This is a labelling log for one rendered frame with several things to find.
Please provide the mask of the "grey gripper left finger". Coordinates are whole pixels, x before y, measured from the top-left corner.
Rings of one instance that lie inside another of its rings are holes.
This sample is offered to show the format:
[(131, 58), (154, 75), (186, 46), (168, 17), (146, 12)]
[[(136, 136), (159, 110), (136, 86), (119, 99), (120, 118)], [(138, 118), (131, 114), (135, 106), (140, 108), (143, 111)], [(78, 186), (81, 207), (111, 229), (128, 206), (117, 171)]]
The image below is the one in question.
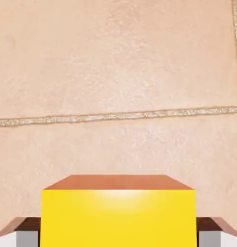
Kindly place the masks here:
[(0, 230), (0, 247), (40, 247), (40, 217), (16, 217)]

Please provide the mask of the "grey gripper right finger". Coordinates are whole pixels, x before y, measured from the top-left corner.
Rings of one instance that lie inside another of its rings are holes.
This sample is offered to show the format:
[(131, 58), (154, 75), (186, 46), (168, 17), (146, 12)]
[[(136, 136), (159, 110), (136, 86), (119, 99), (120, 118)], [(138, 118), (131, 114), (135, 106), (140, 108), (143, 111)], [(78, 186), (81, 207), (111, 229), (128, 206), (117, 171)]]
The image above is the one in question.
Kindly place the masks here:
[(224, 219), (197, 217), (197, 247), (237, 247), (237, 230)]

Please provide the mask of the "small yellow cube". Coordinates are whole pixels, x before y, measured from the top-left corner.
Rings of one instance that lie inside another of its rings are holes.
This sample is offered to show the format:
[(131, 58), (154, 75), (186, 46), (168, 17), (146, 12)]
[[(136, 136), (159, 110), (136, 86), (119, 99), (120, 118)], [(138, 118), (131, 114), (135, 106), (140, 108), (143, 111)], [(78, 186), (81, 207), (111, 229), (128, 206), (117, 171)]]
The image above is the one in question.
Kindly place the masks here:
[(42, 191), (40, 247), (197, 247), (195, 190), (166, 175), (71, 175)]

